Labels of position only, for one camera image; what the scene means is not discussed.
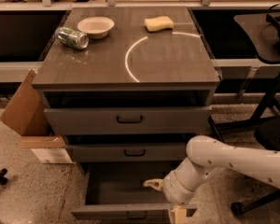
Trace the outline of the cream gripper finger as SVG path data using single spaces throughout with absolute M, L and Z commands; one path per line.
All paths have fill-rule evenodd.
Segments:
M 163 180 L 158 178 L 149 179 L 143 183 L 143 186 L 147 188 L 153 188 L 157 191 L 163 191 Z

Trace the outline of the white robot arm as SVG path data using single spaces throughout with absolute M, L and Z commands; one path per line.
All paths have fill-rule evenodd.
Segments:
M 186 158 L 165 178 L 149 179 L 144 185 L 162 192 L 171 204 L 171 224 L 185 224 L 186 205 L 196 189 L 223 169 L 280 189 L 280 151 L 234 147 L 205 135 L 188 141 Z

